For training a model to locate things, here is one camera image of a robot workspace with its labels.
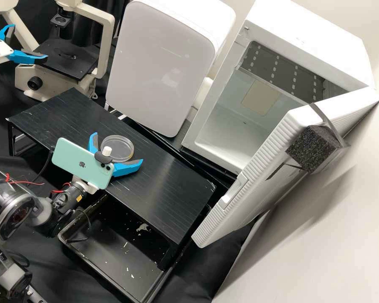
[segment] petri dish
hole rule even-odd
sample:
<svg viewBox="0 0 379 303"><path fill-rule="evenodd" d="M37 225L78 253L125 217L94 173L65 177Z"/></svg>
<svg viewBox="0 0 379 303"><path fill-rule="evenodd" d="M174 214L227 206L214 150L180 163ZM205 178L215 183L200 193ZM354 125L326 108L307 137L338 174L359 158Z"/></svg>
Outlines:
<svg viewBox="0 0 379 303"><path fill-rule="evenodd" d="M101 151L105 146L112 148L111 157L113 162L125 162L133 156L133 143L127 137L119 135L108 136L101 143Z"/></svg>

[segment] black foam block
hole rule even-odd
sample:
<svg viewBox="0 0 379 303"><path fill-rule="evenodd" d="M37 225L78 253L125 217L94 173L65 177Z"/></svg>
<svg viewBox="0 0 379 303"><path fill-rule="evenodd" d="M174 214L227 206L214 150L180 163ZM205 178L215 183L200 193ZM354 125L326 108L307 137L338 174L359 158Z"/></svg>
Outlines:
<svg viewBox="0 0 379 303"><path fill-rule="evenodd" d="M288 147L286 153L307 172L314 172L341 144L326 126L308 126Z"/></svg>

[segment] fridge door handle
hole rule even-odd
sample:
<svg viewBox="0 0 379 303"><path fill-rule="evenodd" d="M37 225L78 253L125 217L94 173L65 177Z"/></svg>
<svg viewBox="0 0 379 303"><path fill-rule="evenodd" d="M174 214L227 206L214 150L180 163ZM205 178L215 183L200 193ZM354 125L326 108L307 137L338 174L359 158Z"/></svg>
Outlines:
<svg viewBox="0 0 379 303"><path fill-rule="evenodd" d="M218 204L221 209L225 209L233 198L238 194L238 192L243 188L243 186L247 183L248 179L240 173L237 176L236 181L232 184L229 190L219 199Z"/></svg>

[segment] smartphone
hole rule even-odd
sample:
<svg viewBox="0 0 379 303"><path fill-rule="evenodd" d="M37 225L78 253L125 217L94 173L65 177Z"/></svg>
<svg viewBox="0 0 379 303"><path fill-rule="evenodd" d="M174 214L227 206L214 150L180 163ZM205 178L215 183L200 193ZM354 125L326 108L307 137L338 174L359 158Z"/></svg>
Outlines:
<svg viewBox="0 0 379 303"><path fill-rule="evenodd" d="M52 163L99 189L107 188L114 172L112 163L101 164L93 153L65 138L58 139Z"/></svg>

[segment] mini fridge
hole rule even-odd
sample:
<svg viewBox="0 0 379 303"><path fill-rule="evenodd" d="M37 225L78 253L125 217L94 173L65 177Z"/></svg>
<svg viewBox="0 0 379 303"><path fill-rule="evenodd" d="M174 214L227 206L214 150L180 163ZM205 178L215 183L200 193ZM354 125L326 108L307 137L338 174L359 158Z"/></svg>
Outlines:
<svg viewBox="0 0 379 303"><path fill-rule="evenodd" d="M182 142L238 176L194 233L195 242L203 247L242 227L295 183L292 171L283 176L288 181L273 182L272 190L258 187L278 170L258 157L288 111L318 102L331 113L339 102L346 118L334 118L345 135L378 100L360 38L291 1L257 0ZM253 170L265 173L248 173ZM252 200L248 206L246 198ZM228 203L236 207L224 209ZM246 219L236 212L247 213Z"/></svg>

